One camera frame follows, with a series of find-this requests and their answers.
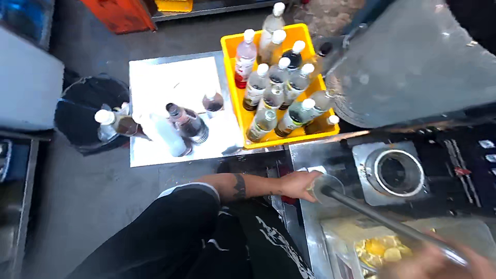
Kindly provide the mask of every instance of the sticker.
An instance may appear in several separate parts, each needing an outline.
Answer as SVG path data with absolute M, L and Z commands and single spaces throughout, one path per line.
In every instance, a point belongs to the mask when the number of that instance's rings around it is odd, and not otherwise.
M 486 149 L 487 148 L 495 148 L 496 147 L 495 144 L 492 141 L 488 140 L 488 139 L 486 139 L 486 140 L 480 140 L 479 141 L 479 144 L 482 146 L 482 148 L 486 148 Z
M 253 59 L 244 59 L 239 58 L 236 59 L 236 73 L 238 73 L 243 80 L 246 81 L 249 77 L 249 74 L 253 70 L 253 63 L 255 63 L 255 58 Z
M 258 49 L 265 49 L 265 47 L 272 41 L 272 34 L 267 30 L 262 30 L 262 35 L 260 36 L 260 42 L 258 43 Z
M 496 163 L 496 154 L 486 155 L 486 160 L 491 163 Z
M 265 88 L 258 89 L 257 87 L 248 84 L 247 91 L 245 94 L 245 103 L 249 106 L 257 105 L 258 102 L 260 102 L 260 99 L 262 98 L 264 89 Z
M 348 266 L 338 255 L 336 255 L 336 258 L 338 259 L 339 273 L 341 274 L 341 278 L 354 279 L 353 272 L 350 266 Z
M 294 121 L 291 116 L 289 116 L 289 111 L 287 111 L 283 118 L 277 124 L 277 129 L 283 133 L 289 134 L 296 128 L 302 126 L 301 122 Z

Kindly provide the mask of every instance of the stainless steel counter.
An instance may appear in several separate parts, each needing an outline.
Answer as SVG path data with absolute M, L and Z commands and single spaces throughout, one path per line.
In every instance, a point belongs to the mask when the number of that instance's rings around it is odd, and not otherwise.
M 191 55 L 181 55 L 181 56 L 172 56 L 172 57 L 161 57 L 154 59 L 146 59 L 140 61 L 130 61 L 129 62 L 129 87 L 131 91 L 131 103 L 133 98 L 140 98 L 141 107 L 139 108 L 143 111 L 143 108 L 146 107 L 154 107 L 155 103 L 158 100 L 147 99 L 143 102 L 143 95 L 146 95 L 147 92 L 144 92 L 143 87 L 137 86 L 137 84 L 143 84 L 143 81 L 146 79 L 146 82 L 152 82 L 157 84 L 161 84 L 163 81 L 150 78 L 146 74 L 146 69 L 149 67 L 153 67 L 154 65 L 160 64 L 168 64 L 173 62 L 192 60 L 198 58 L 207 58 L 213 57 L 215 59 L 215 66 L 217 69 L 217 75 L 219 78 L 219 85 L 221 90 L 221 95 L 224 98 L 224 111 L 213 119 L 208 119 L 207 115 L 202 113 L 200 117 L 205 120 L 210 129 L 209 139 L 206 142 L 193 146 L 193 152 L 187 156 L 183 157 L 173 157 L 166 150 L 160 147 L 156 142 L 148 141 L 142 138 L 131 137 L 130 139 L 130 166 L 138 167 L 138 166 L 146 166 L 146 165 L 155 165 L 155 164 L 166 164 L 173 162 L 185 162 L 192 160 L 200 160 L 200 159 L 209 159 L 209 158 L 219 158 L 225 156 L 232 155 L 247 155 L 252 153 L 261 153 L 261 152 L 271 152 L 277 150 L 283 150 L 284 147 L 282 145 L 268 147 L 268 148 L 259 148 L 259 149 L 251 149 L 244 150 L 240 147 L 240 144 L 233 144 L 233 140 L 225 140 L 225 139 L 233 139 L 240 136 L 240 128 L 238 126 L 238 122 L 236 121 L 236 116 L 233 111 L 233 105 L 231 103 L 231 94 L 229 91 L 229 87 L 227 84 L 226 73 L 224 69 L 224 55 L 222 51 L 215 52 L 207 52 L 207 53 L 199 53 L 199 54 L 191 54 Z M 161 78 L 167 79 L 167 73 L 161 73 Z
M 349 157 L 346 150 L 339 143 L 339 139 L 349 136 L 339 135 L 339 138 L 322 139 L 311 142 L 297 143 L 289 146 L 291 161 L 295 170 L 323 166 L 327 173 L 332 174 L 346 184 L 353 186 L 353 181 L 348 179 L 345 158 Z M 325 235 L 321 227 L 324 219 L 346 216 L 353 212 L 340 202 L 329 198 L 329 207 L 313 204 L 300 200 L 304 223 L 303 237 L 301 227 L 288 226 L 288 231 L 297 243 L 303 258 L 310 264 L 317 279 L 333 279 L 329 253 L 325 242 Z

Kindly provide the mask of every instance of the bottle label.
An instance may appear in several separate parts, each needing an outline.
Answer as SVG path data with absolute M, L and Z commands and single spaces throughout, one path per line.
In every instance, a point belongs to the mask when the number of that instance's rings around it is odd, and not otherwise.
M 321 111 L 321 110 L 318 110 L 315 107 L 313 107 L 309 111 L 309 119 L 310 120 L 313 120 L 314 118 L 317 118 L 317 117 L 321 116 L 324 113 L 325 113 L 325 111 Z
M 263 138 L 269 131 L 262 130 L 260 126 L 258 126 L 255 121 L 251 124 L 250 130 L 248 134 L 252 140 L 259 140 Z
M 284 133 L 291 133 L 292 130 L 302 126 L 301 122 L 294 121 L 287 111 L 277 124 L 277 129 Z
M 274 92 L 276 94 L 277 93 L 284 93 L 284 83 L 274 82 L 271 79 L 269 79 L 269 83 L 270 83 L 270 89 L 272 90 L 272 92 Z
M 260 36 L 260 42 L 258 43 L 258 49 L 262 50 L 270 43 L 272 40 L 272 34 L 267 30 L 262 30 L 262 35 Z
M 286 89 L 284 90 L 284 103 L 283 105 L 291 105 L 296 98 L 303 92 L 303 90 L 298 90 L 293 88 L 289 82 L 286 83 Z
M 261 110 L 262 108 L 268 109 L 268 110 L 277 110 L 280 106 L 273 107 L 265 102 L 264 99 L 261 99 L 260 102 L 258 103 L 258 108 L 257 111 Z
M 255 63 L 255 58 L 253 59 L 244 59 L 239 58 L 236 59 L 236 73 L 238 73 L 243 80 L 246 81 L 249 77 L 249 74 L 253 70 L 253 63 Z
M 256 89 L 250 84 L 247 86 L 247 92 L 245 94 L 245 103 L 250 106 L 254 106 L 260 102 L 262 98 L 264 89 Z
M 208 118 L 214 118 L 215 116 L 217 116 L 217 114 L 219 114 L 219 111 L 220 111 L 220 109 L 218 111 L 209 111 L 209 110 L 207 110 L 207 116 L 208 116 Z

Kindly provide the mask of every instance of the clear bottle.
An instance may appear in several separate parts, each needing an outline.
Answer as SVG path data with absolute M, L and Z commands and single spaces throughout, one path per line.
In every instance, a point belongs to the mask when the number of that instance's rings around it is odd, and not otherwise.
M 277 125 L 276 113 L 273 110 L 262 109 L 256 112 L 247 131 L 247 138 L 252 142 L 260 140 Z
M 289 74 L 286 88 L 284 88 L 284 103 L 279 107 L 280 110 L 287 110 L 293 101 L 307 89 L 310 84 L 309 74 L 312 72 L 313 65 L 305 64 L 301 70 Z
M 284 102 L 284 82 L 288 79 L 288 72 L 286 71 L 288 64 L 288 58 L 281 58 L 279 64 L 270 67 L 267 74 L 269 86 L 263 92 L 258 110 L 262 108 L 277 110 Z
M 169 120 L 174 124 L 181 136 L 190 138 L 195 144 L 200 144 L 207 140 L 208 127 L 196 112 L 179 107 L 174 103 L 168 103 L 165 108 L 169 112 Z
M 310 74 L 310 81 L 313 81 L 317 78 L 317 76 L 322 73 L 324 69 L 324 58 L 332 51 L 332 43 L 325 42 L 323 43 L 318 52 L 310 59 L 307 59 L 303 62 L 305 64 L 312 64 L 315 68 L 313 72 Z
M 181 157 L 191 152 L 191 143 L 184 140 L 170 121 L 158 114 L 133 113 L 132 118 L 143 127 L 143 131 L 154 142 L 163 143 L 174 157 Z
M 286 25 L 282 18 L 285 7 L 282 2 L 276 3 L 272 9 L 272 14 L 266 17 L 262 25 L 262 35 L 260 36 L 258 49 L 264 49 L 270 43 L 274 31 L 283 29 L 284 25 Z
M 243 107 L 247 111 L 254 111 L 260 102 L 263 92 L 269 84 L 267 71 L 269 71 L 269 66 L 260 64 L 256 71 L 250 74 L 245 97 L 243 98 Z
M 284 30 L 276 30 L 272 35 L 271 42 L 265 48 L 258 48 L 258 55 L 256 62 L 258 64 L 272 65 L 273 57 L 281 57 L 282 55 L 282 42 L 286 39 L 286 32 Z
M 138 123 L 129 115 L 119 115 L 117 112 L 102 109 L 95 113 L 95 120 L 101 125 L 112 127 L 117 134 L 126 137 L 138 133 Z
M 304 41 L 296 41 L 293 48 L 282 54 L 282 57 L 287 57 L 291 61 L 288 65 L 288 71 L 296 71 L 303 62 L 300 52 L 305 48 Z
M 312 122 L 307 123 L 305 128 L 305 134 L 313 135 L 318 133 L 323 133 L 332 129 L 331 126 L 338 124 L 339 117 L 331 115 L 329 117 L 317 117 Z
M 248 76 L 253 70 L 253 64 L 256 59 L 256 45 L 253 43 L 255 31 L 253 29 L 245 30 L 245 40 L 236 48 L 236 68 L 234 82 L 239 89 L 245 89 L 247 86 Z
M 315 105 L 312 99 L 305 99 L 303 102 L 294 102 L 289 106 L 283 118 L 279 120 L 274 131 L 276 135 L 284 138 L 291 134 L 296 128 L 310 121 L 309 110 Z
M 284 85 L 288 80 L 289 74 L 286 70 L 290 61 L 288 58 L 281 58 L 276 65 L 269 69 L 269 85 L 272 89 L 284 91 Z
M 212 89 L 205 93 L 202 104 L 208 118 L 212 118 L 224 107 L 224 99 L 215 89 Z
M 310 99 L 315 101 L 315 106 L 311 109 L 312 119 L 324 114 L 334 105 L 333 92 L 334 90 L 332 89 L 319 90 L 310 96 Z

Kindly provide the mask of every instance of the metal rod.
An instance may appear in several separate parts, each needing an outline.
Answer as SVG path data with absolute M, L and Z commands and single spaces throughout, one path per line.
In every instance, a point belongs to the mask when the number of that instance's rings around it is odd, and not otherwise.
M 381 224 L 383 224 L 386 228 L 400 234 L 403 237 L 408 238 L 409 240 L 412 241 L 425 241 L 429 242 L 432 244 L 435 244 L 436 246 L 441 249 L 441 251 L 444 253 L 446 258 L 450 260 L 452 263 L 462 266 L 462 267 L 469 267 L 469 261 L 467 260 L 467 257 L 461 253 L 460 251 L 455 250 L 448 244 L 440 241 L 439 239 L 436 239 L 432 236 L 423 234 L 416 229 L 409 227 L 407 225 L 404 225 L 400 222 L 397 222 L 395 220 L 391 220 L 389 218 L 384 217 L 381 215 L 379 212 L 376 210 L 372 209 L 369 206 L 366 206 L 364 204 L 361 204 L 357 202 L 356 200 L 347 197 L 340 192 L 332 189 L 330 186 L 324 186 L 321 189 L 322 194 L 334 198 L 338 200 L 339 202 L 342 202 L 344 205 L 348 206 L 349 208 L 369 217 L 370 219 L 373 219 Z

